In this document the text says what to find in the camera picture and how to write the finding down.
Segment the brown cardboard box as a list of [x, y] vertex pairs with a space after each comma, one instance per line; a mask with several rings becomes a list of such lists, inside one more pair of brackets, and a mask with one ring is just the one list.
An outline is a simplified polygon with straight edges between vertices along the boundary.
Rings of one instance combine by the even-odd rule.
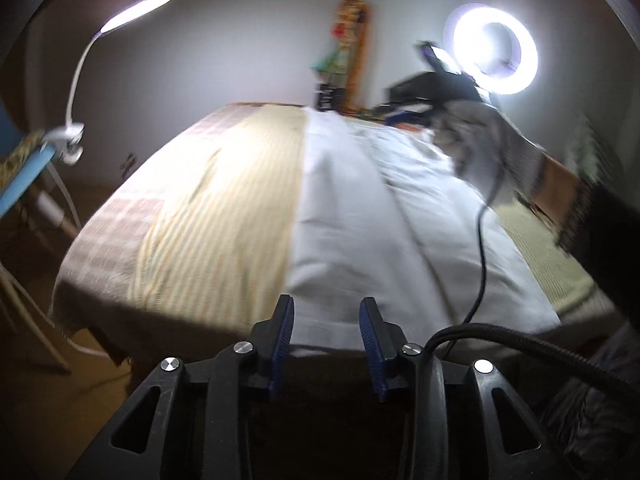
[[576, 174], [546, 154], [539, 155], [533, 170], [522, 177], [522, 193], [554, 224], [560, 226], [573, 209], [579, 188]]

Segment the black device on tripod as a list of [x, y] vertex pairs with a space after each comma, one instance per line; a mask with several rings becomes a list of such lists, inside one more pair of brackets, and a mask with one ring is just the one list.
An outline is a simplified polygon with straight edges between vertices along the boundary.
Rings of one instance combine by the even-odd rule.
[[433, 110], [442, 110], [454, 101], [490, 103], [475, 79], [454, 64], [446, 50], [433, 41], [420, 41], [416, 50], [430, 70], [388, 87], [384, 107], [398, 110], [406, 105], [426, 104]]

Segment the blue chair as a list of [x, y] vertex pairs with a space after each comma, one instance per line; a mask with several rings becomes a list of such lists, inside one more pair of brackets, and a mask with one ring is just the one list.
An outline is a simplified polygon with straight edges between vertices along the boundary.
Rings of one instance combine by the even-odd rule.
[[[53, 148], [41, 146], [39, 132], [26, 134], [17, 128], [6, 106], [1, 103], [1, 217], [16, 206], [28, 189], [36, 183], [53, 155]], [[23, 300], [27, 299], [38, 314], [44, 318], [46, 316], [4, 264], [1, 265], [1, 290], [14, 307], [18, 317], [49, 353], [56, 366], [64, 373], [69, 373], [72, 370], [70, 364], [40, 330], [38, 323], [32, 317], [32, 312], [24, 305]]]

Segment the yellow checked bed cover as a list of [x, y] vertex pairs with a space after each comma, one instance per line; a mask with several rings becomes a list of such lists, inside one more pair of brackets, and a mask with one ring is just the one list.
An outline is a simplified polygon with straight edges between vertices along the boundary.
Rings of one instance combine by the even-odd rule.
[[[285, 290], [310, 108], [228, 106], [181, 133], [93, 215], [68, 251], [50, 315], [129, 354], [205, 352], [241, 336]], [[597, 295], [550, 229], [491, 207], [561, 322]]]

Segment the grey garment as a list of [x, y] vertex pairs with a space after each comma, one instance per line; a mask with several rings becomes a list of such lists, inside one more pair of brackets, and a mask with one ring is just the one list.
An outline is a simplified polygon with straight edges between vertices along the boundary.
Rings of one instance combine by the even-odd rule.
[[487, 203], [515, 192], [539, 190], [544, 150], [529, 141], [500, 110], [483, 102], [449, 101], [433, 122], [434, 142], [454, 161], [456, 174]]

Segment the white cloth sheet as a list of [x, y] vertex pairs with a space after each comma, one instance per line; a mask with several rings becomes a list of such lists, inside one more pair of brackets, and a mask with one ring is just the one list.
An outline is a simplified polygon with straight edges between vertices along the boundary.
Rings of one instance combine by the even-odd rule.
[[304, 136], [285, 285], [297, 347], [359, 351], [366, 297], [420, 343], [465, 318], [530, 334], [559, 325], [495, 211], [425, 136], [318, 110]]

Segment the colourful wall hanging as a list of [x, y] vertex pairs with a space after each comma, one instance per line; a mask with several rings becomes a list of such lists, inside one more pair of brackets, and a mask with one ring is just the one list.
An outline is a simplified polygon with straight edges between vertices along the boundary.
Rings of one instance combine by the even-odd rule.
[[317, 110], [357, 114], [360, 82], [367, 61], [370, 6], [363, 0], [342, 0], [331, 26], [329, 53], [312, 66], [317, 76]]

